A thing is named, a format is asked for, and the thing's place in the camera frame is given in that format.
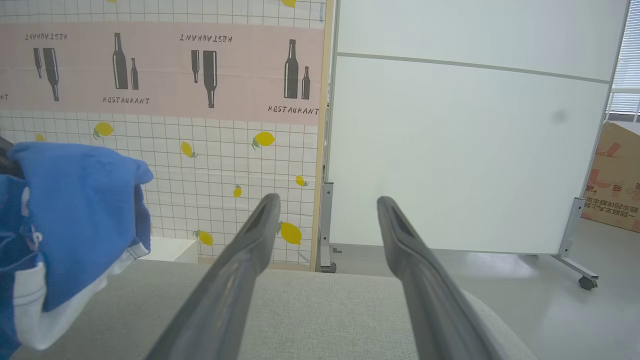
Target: window blinds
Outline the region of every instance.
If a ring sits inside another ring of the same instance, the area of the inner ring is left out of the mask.
[[[633,89],[638,94],[616,92],[626,91],[622,88]],[[640,102],[640,0],[631,0],[611,91],[613,93],[611,112],[635,113],[637,111]]]

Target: gray cushion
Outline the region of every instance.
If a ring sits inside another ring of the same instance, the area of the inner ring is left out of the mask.
[[[207,269],[136,261],[110,278],[51,348],[22,348],[12,359],[143,359]],[[508,358],[536,359],[491,309],[467,296]],[[416,359],[401,283],[267,270],[255,286],[239,358]]]

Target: caster wheel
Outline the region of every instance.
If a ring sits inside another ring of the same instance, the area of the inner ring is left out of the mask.
[[[585,290],[591,290],[598,287],[598,283],[595,280],[589,279],[588,277],[584,276],[580,280],[578,280],[578,284],[580,284],[580,287]]]
[[[325,266],[322,268],[322,272],[335,274],[336,269],[337,269],[337,266],[335,266],[335,263],[332,261],[330,266]]]

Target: bottle illustration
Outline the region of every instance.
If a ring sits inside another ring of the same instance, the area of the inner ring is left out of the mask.
[[[51,84],[53,90],[53,101],[60,101],[60,94],[58,93],[58,82],[60,81],[60,75],[58,75],[58,59],[56,59],[56,50],[52,47],[45,47],[44,52],[44,68],[47,72],[47,79]]]
[[[191,71],[193,71],[193,82],[198,83],[198,71],[200,71],[200,51],[191,50]]]
[[[202,52],[202,76],[204,87],[207,89],[209,108],[214,108],[214,92],[218,86],[218,54],[215,51]]]
[[[289,55],[284,63],[284,97],[298,98],[298,61],[296,60],[296,41],[289,40]]]
[[[33,59],[36,61],[36,69],[38,69],[38,77],[42,79],[42,60],[40,59],[40,48],[33,48]]]
[[[309,91],[311,90],[311,79],[309,79],[309,67],[305,66],[305,77],[302,78],[302,99],[309,100]]]
[[[115,50],[113,51],[113,78],[116,82],[116,89],[128,89],[129,72],[127,72],[127,58],[122,52],[122,43],[120,41],[120,33],[114,33]]]
[[[131,58],[131,88],[138,89],[138,69],[136,68],[136,58]]]

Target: metal leg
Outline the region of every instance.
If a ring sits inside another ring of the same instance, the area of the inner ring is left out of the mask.
[[[569,259],[569,251],[573,244],[573,237],[575,236],[575,229],[580,221],[582,215],[582,209],[584,208],[585,200],[583,198],[574,198],[571,213],[569,214],[569,221],[566,223],[564,234],[562,237],[562,243],[560,243],[560,249],[558,255],[553,256],[556,260],[569,266],[571,269],[582,275],[582,278],[578,281],[580,286],[586,290],[591,290],[598,287],[596,280],[599,276],[584,266]]]
[[[575,261],[569,259],[569,258],[562,258],[560,256],[554,256],[554,258],[558,261],[560,261],[561,263],[565,264],[566,266],[569,266],[571,269],[575,270],[578,274],[581,274],[582,276],[591,279],[591,280],[598,280],[599,276],[592,272],[591,270],[587,269],[586,267],[576,263]]]
[[[329,249],[332,199],[333,183],[323,183],[320,211],[320,271],[335,273],[336,266],[331,261],[331,251]]]

